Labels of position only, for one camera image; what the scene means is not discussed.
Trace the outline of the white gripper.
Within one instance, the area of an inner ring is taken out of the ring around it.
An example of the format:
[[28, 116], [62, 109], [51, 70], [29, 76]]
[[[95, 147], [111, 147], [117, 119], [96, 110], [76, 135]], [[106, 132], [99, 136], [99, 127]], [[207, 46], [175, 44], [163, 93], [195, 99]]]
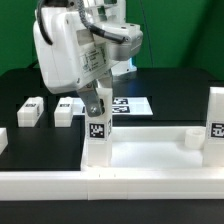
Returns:
[[52, 45], [45, 42], [35, 22], [34, 41], [45, 86], [53, 94], [79, 89], [77, 94], [88, 116], [102, 115], [104, 101], [97, 89], [112, 87], [113, 76], [108, 70], [117, 64], [109, 59], [106, 41], [86, 29], [77, 11], [44, 7], [42, 16], [53, 42]]

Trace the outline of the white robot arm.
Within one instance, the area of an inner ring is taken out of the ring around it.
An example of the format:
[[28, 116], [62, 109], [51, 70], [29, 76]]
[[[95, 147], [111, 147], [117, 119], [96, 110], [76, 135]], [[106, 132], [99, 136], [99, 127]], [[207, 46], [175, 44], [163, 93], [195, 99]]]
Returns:
[[95, 82], [142, 44], [140, 26], [122, 17], [124, 0], [39, 0], [33, 35], [48, 90], [75, 91], [91, 117], [104, 113]]

